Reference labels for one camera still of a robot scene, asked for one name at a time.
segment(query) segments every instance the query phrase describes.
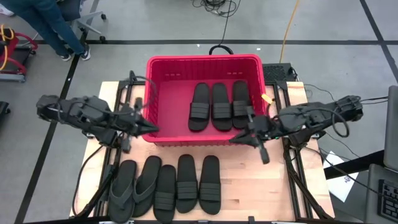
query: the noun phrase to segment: blue jeans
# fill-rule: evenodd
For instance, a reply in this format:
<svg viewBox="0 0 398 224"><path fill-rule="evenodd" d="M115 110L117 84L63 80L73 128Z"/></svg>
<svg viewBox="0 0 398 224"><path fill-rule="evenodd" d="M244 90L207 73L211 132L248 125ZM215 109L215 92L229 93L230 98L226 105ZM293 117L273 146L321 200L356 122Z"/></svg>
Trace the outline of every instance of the blue jeans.
<svg viewBox="0 0 398 224"><path fill-rule="evenodd" d="M85 51L75 33L63 19L55 0L0 0L0 3L28 22L58 55L68 54L58 34L76 54Z"/></svg>

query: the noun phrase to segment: red basket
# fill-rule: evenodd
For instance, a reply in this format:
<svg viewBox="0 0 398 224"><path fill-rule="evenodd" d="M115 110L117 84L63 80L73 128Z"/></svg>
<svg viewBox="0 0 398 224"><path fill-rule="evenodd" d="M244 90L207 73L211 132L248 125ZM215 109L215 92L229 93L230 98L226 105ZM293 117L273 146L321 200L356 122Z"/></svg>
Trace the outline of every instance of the red basket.
<svg viewBox="0 0 398 224"><path fill-rule="evenodd" d="M144 117L159 127L159 132L143 138L158 146L227 145L240 130L221 132L209 122L207 128L193 133L188 128L190 103L195 86L205 82L210 89L222 82L232 102L232 86L236 80L248 84L256 114L266 113L266 102L261 95L266 92L261 59L257 55L204 55L156 56L149 59L147 78L156 85L146 83Z"/></svg>

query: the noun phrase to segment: wooden platform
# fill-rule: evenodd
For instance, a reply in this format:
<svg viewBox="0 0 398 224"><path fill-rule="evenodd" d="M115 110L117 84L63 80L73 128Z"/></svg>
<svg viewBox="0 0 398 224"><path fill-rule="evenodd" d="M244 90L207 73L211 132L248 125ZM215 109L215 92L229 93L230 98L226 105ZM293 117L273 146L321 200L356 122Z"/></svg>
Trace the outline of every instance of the wooden platform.
<svg viewBox="0 0 398 224"><path fill-rule="evenodd" d="M303 83L292 82L288 84L292 105L307 101ZM110 108L114 106L117 86L117 82L103 82L101 86L99 97L106 100ZM273 97L271 88L267 87L266 91L270 97ZM133 88L131 102L134 102L134 99L138 96L144 96L144 86ZM274 105L271 107L271 115L275 115L275 112ZM318 149L317 142L314 140L311 140L308 146L312 149ZM265 147L271 160L267 165L262 164L259 150L249 146L157 147L139 137L131 141L131 152L130 154L123 154L122 160L132 159L136 161L138 176L145 160L151 155L159 156L163 164L171 164L177 167L178 158L182 154L191 154L195 159L199 180L203 159L207 155L215 155L219 158L222 186L222 202L219 214L206 214L197 204L194 210L189 213L180 214L176 211L174 220L245 221L248 220L248 216L254 216L256 221L294 220L288 177L282 157L282 142L281 140L268 141L265 143ZM85 159L97 148L96 140L89 140ZM95 155L83 171L75 202L78 211L84 207L98 188L104 153L105 150ZM320 156L306 150L302 150L301 154L309 191L325 211L334 217ZM302 196L298 187L297 190L301 202L301 216L305 217ZM136 220L155 220L155 217L153 211L150 210Z"/></svg>

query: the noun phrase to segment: black slide sandal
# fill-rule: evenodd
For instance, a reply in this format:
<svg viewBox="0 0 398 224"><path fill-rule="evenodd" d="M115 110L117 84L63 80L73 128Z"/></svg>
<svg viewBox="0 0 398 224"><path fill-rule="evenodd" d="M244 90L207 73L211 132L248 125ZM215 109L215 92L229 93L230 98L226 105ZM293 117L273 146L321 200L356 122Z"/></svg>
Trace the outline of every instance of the black slide sandal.
<svg viewBox="0 0 398 224"><path fill-rule="evenodd" d="M159 174L162 160L157 156L149 156L145 161L141 175L136 181L132 197L136 202L133 217L140 217L148 212L154 203L157 176Z"/></svg>
<svg viewBox="0 0 398 224"><path fill-rule="evenodd" d="M222 83L213 85L211 122L219 131L229 131L232 128L231 103L228 99L228 92Z"/></svg>
<svg viewBox="0 0 398 224"><path fill-rule="evenodd" d="M182 155L178 159L177 170L177 202L176 209L180 213L187 213L198 202L198 181L195 161L191 155Z"/></svg>
<svg viewBox="0 0 398 224"><path fill-rule="evenodd" d="M215 156L206 156L203 161L199 204L210 215L216 215L221 209L220 161Z"/></svg>
<svg viewBox="0 0 398 224"><path fill-rule="evenodd" d="M233 124L236 129L243 129L249 122L248 106L251 106L248 85L236 81L233 85Z"/></svg>
<svg viewBox="0 0 398 224"><path fill-rule="evenodd" d="M191 131L202 131L209 123L210 89L206 83L199 83L195 87L188 127Z"/></svg>
<svg viewBox="0 0 398 224"><path fill-rule="evenodd" d="M175 213L175 168L160 168L155 190L154 215L161 223L170 223Z"/></svg>
<svg viewBox="0 0 398 224"><path fill-rule="evenodd" d="M132 198L137 164L132 160L123 161L118 176L113 180L109 191L108 214L116 223L126 223L134 211L135 202Z"/></svg>

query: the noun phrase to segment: gray floor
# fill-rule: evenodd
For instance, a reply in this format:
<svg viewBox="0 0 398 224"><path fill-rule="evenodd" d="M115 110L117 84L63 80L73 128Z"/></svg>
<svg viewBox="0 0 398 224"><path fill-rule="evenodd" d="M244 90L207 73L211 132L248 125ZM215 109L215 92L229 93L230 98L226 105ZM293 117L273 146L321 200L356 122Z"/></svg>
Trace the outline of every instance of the gray floor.
<svg viewBox="0 0 398 224"><path fill-rule="evenodd" d="M93 0L86 2L90 11ZM398 40L394 0L367 0L369 8L386 40ZM242 1L236 15L230 18L226 39L283 39L295 1ZM175 40L219 39L224 18L190 1L114 1L100 0L108 20L93 20L108 40ZM0 15L19 32L35 34L18 17ZM89 33L88 39L98 36ZM301 0L289 33L290 40L376 40L368 19L357 0ZM80 61L70 85L68 98L97 95L101 82L121 80L130 70L144 75L146 62L155 55L207 54L211 45L91 45L91 59ZM263 63L276 63L280 45L230 45L237 54L258 54ZM398 46L389 46L398 58ZM390 85L396 85L389 64L378 45L287 45L285 62L291 62L300 79L332 92L335 98L359 95L363 98L385 96ZM40 45L29 63L29 76L24 84L0 83L0 101L11 103L13 112L0 129L0 221L14 223L49 124L37 118L35 102L43 94L59 95L70 68L48 45ZM329 102L330 97L314 88L310 101ZM350 123L351 135L342 139L360 156L384 146L386 104L367 105L361 121ZM49 153L26 214L25 222L67 218L72 204L78 170L83 159L86 139L80 131L58 125ZM320 140L326 151L353 159L344 146L328 136ZM358 179L366 183L366 173ZM333 198L339 219L351 216L363 219L365 190L354 185L348 200Z"/></svg>

